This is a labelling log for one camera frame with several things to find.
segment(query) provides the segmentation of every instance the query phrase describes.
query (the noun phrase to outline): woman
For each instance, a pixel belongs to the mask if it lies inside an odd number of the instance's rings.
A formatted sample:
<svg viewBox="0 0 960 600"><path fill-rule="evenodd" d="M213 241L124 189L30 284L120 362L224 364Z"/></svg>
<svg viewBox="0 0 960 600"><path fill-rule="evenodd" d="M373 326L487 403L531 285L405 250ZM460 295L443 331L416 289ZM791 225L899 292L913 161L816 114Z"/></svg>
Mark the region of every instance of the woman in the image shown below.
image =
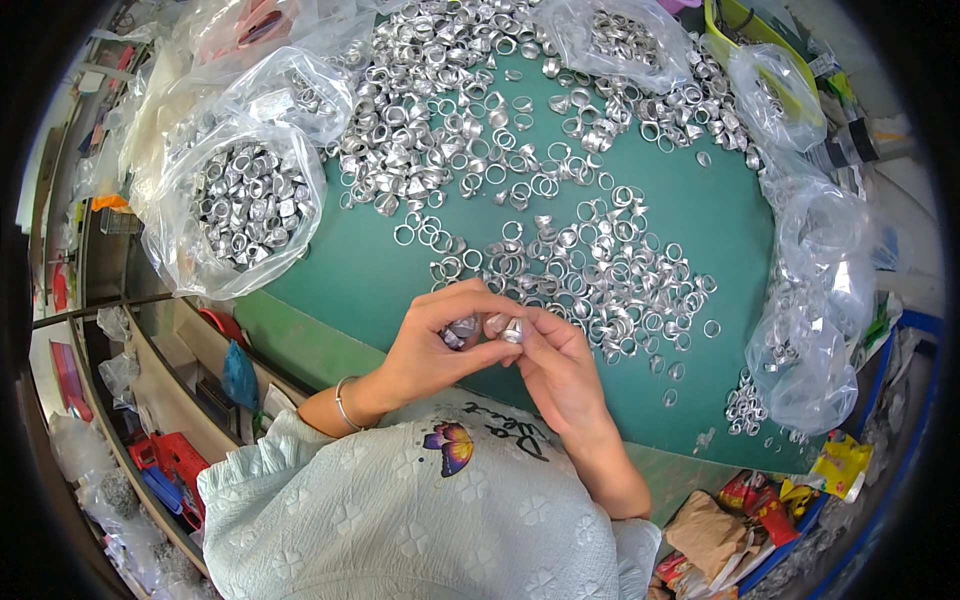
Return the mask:
<svg viewBox="0 0 960 600"><path fill-rule="evenodd" d="M522 318L522 343L448 349L438 331L474 313ZM447 389L496 362L542 419ZM479 279L415 299L381 367L199 483L228 600L643 598L660 544L583 333Z"/></svg>

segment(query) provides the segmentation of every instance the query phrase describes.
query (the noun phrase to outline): green workbench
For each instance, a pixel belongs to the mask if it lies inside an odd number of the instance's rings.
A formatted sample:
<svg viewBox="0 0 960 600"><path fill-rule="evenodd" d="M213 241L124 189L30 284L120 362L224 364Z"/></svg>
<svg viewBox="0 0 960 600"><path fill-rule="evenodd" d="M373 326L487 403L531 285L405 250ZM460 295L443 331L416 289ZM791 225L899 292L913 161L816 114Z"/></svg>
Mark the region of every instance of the green workbench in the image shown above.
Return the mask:
<svg viewBox="0 0 960 600"><path fill-rule="evenodd" d="M543 161L547 146L563 141L573 148L574 155L586 156L579 140L563 134L564 117L547 106L549 96L569 90L542 76L542 59L525 60L517 52L496 60L496 82L489 91L499 90L508 104L522 95L534 99L535 126L526 132L517 132L513 123L508 128L517 138L516 146L536 144L536 156ZM521 71L523 79L506 81L506 69ZM452 93L447 96L456 100ZM600 109L604 106L595 94L592 103ZM513 108L509 112L513 119L516 112ZM483 123L483 137L490 141L492 128L486 119ZM441 125L441 117L432 119L432 128ZM709 168L698 164L698 151L709 153ZM684 363L682 381L674 382L665 370L652 375L650 357L642 350L612 367L598 358L607 402L624 439L717 463L806 473L819 440L801 448L790 443L786 432L781 433L770 420L755 437L731 436L724 418L726 394L737 383L744 366L743 349L762 310L773 243L773 215L759 193L756 173L747 169L742 153L722 150L709 135L690 148L665 154L640 137L636 121L601 156L604 166L600 170L609 171L617 185L637 185L645 192L648 230L658 236L661 248L669 242L679 243L691 273L710 274L718 285L690 328L689 351L677 352L672 344L660 340L659 354L667 366L678 360ZM340 183L337 160L326 164L326 173L326 205L310 254L265 291L363 344L386 351L410 301L429 292L433 284L428 263L441 256L417 242L401 247L394 241L394 227L403 223L406 214L403 206L392 218L383 217L370 204L340 209L338 200L346 188ZM533 174L510 172L503 185L484 183L476 196L464 200L457 185L464 173L455 172L455 181L444 187L447 199L441 208L423 212L438 217L443 229L462 235L470 248L480 251L501 239L500 230L507 221L522 222L523 240L529 242L536 231L534 215L552 215L553 225L559 229L579 223L575 215L578 202L610 197L596 181L584 187L564 181L554 199L534 195L529 209L521 213L509 203L495 205L492 198L505 186L529 181ZM580 248L589 256L587 249ZM532 270L539 272L541 267ZM714 339L703 333L707 319L722 325L721 334ZM514 406L534 408L516 367L494 366L467 377L462 385ZM677 390L679 398L675 405L665 407L661 397L669 387ZM715 433L710 442L698 445L698 436L702 440L701 434L708 434L711 428ZM773 441L764 447L769 437Z"/></svg>

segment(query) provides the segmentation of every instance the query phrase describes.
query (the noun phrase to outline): silver bangle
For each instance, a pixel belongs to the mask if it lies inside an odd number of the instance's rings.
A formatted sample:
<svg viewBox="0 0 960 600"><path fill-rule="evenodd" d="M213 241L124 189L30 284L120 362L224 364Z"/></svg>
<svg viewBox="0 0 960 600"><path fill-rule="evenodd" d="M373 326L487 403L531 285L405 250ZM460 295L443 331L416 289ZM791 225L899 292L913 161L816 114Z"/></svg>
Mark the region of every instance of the silver bangle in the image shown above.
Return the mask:
<svg viewBox="0 0 960 600"><path fill-rule="evenodd" d="M347 422L347 425L349 425L350 427L353 427L354 433L358 431L363 431L366 429L366 427L361 427L360 425L350 420L350 417L348 417L347 413L344 412L344 399L340 397L340 390L344 387L344 384L347 383L348 381L353 381L354 379L359 379L359 378L360 378L359 375L347 375L346 377L340 380L340 382L337 384L336 391L333 393L334 394L333 401L337 403L337 409L340 411L340 416L344 418L344 421Z"/></svg>

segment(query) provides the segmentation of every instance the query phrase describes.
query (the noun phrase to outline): textured fabric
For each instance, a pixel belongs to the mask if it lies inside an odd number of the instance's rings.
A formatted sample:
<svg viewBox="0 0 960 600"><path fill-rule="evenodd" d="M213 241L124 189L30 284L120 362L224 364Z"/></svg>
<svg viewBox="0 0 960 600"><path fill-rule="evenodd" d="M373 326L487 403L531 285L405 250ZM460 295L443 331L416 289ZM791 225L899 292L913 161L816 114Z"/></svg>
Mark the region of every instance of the textured fabric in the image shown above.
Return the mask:
<svg viewBox="0 0 960 600"><path fill-rule="evenodd" d="M660 545L541 420L458 389L342 440L284 412L198 483L227 600L640 600Z"/></svg>

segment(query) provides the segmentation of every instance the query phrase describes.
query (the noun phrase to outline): snack package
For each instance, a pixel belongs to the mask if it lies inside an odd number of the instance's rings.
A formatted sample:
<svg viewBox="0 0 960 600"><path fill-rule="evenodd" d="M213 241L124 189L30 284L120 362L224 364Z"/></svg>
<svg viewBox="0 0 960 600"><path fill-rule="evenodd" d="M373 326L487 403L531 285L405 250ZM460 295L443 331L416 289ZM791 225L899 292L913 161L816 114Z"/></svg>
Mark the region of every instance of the snack package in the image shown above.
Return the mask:
<svg viewBox="0 0 960 600"><path fill-rule="evenodd" d="M756 493L767 485L767 476L758 470L744 469L717 494L717 502L728 509L745 510Z"/></svg>
<svg viewBox="0 0 960 600"><path fill-rule="evenodd" d="M834 429L810 473L791 477L790 481L794 485L807 485L814 490L832 493L851 504L863 488L873 455L873 446L860 444L843 431Z"/></svg>
<svg viewBox="0 0 960 600"><path fill-rule="evenodd" d="M743 524L699 490L690 494L677 516L663 528L663 536L704 571L708 582L749 545Z"/></svg>
<svg viewBox="0 0 960 600"><path fill-rule="evenodd" d="M776 547L789 543L800 536L783 509L783 503L773 486L766 486L747 505L747 514L758 518L770 534Z"/></svg>

